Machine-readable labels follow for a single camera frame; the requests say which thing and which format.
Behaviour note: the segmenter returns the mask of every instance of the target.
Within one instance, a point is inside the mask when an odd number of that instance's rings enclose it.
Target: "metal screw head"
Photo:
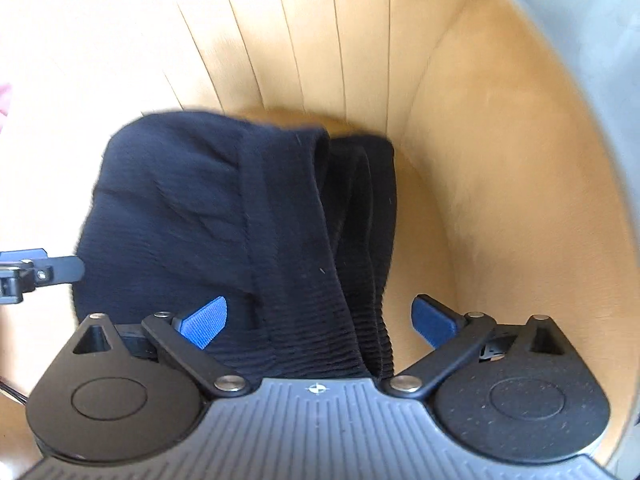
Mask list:
[[[223,392],[239,392],[246,386],[246,381],[238,375],[223,375],[213,385]]]
[[[389,385],[398,392],[412,394],[422,386],[422,381],[412,375],[398,375],[389,381]]]

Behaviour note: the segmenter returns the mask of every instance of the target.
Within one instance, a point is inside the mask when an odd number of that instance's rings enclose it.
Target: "blue plastic tab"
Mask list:
[[[0,262],[19,262],[21,260],[41,260],[47,258],[44,249],[24,249],[21,251],[0,252]]]
[[[226,324],[226,300],[219,296],[191,314],[180,325],[180,334],[203,350]]]
[[[427,343],[438,348],[456,336],[464,317],[433,299],[431,301],[433,304],[420,296],[415,298],[411,304],[411,322]]]

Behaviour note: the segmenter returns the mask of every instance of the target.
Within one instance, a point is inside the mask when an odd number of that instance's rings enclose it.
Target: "pink object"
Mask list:
[[[0,83],[0,132],[9,114],[9,104],[11,102],[12,88],[9,83]]]

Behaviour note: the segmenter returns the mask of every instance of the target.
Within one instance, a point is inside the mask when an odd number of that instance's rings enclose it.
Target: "gray plastic platform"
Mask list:
[[[196,430],[141,462],[87,466],[47,458],[25,480],[612,479],[587,456],[516,466],[453,442],[416,400],[371,380],[264,380],[214,402]]]

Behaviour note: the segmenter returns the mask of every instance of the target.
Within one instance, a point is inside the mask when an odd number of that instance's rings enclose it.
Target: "black sweater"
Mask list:
[[[78,317],[139,323],[216,297],[206,351],[250,380],[392,375],[382,293],[393,148],[206,112],[146,116],[104,153],[78,244]]]

